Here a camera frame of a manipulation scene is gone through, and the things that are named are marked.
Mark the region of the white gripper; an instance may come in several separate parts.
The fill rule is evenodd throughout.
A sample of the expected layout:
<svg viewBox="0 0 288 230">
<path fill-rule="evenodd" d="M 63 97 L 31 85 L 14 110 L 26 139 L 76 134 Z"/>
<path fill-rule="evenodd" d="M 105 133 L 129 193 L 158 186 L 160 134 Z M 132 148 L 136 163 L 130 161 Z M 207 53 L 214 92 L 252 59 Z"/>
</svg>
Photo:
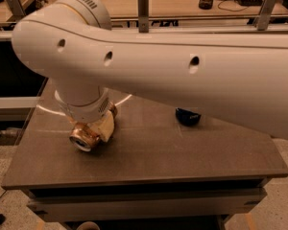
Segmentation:
<svg viewBox="0 0 288 230">
<path fill-rule="evenodd" d="M 62 112 L 75 122 L 93 123 L 91 129 L 103 142 L 107 142 L 114 131 L 114 118 L 108 112 L 110 100 L 107 88 L 98 87 L 92 93 L 76 91 L 73 95 L 67 91 L 56 90 L 55 98 Z"/>
</svg>

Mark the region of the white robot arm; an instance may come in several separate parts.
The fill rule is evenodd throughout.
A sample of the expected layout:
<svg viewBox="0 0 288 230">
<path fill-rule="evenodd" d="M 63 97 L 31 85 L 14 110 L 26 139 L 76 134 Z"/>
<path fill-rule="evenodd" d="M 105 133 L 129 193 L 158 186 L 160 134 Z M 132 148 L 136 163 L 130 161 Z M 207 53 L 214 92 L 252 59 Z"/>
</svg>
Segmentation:
<svg viewBox="0 0 288 230">
<path fill-rule="evenodd" d="M 78 122 L 115 89 L 288 140 L 288 32 L 113 30 L 100 0 L 58 0 L 16 24 L 12 47 Z"/>
</svg>

